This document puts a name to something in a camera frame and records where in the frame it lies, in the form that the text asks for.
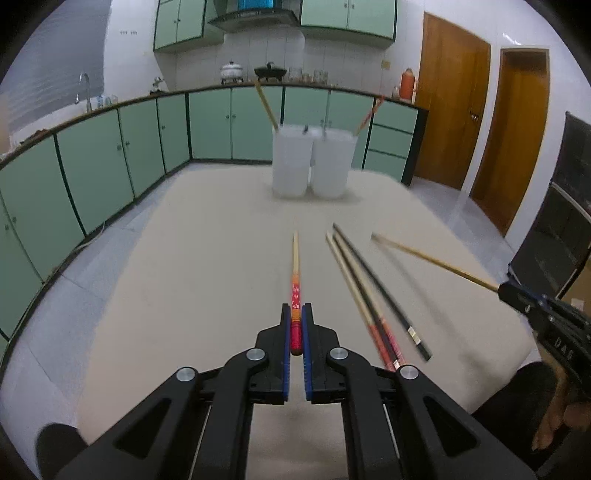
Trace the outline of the person's right hand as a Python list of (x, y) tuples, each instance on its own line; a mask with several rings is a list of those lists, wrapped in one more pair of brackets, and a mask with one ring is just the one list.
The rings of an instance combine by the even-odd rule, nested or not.
[(538, 350), (542, 361), (551, 367), (557, 378), (557, 386), (548, 409), (533, 437), (532, 450), (548, 448), (558, 429), (569, 428), (586, 431), (590, 427), (590, 403), (574, 400), (574, 388), (568, 374), (559, 362), (543, 347)]

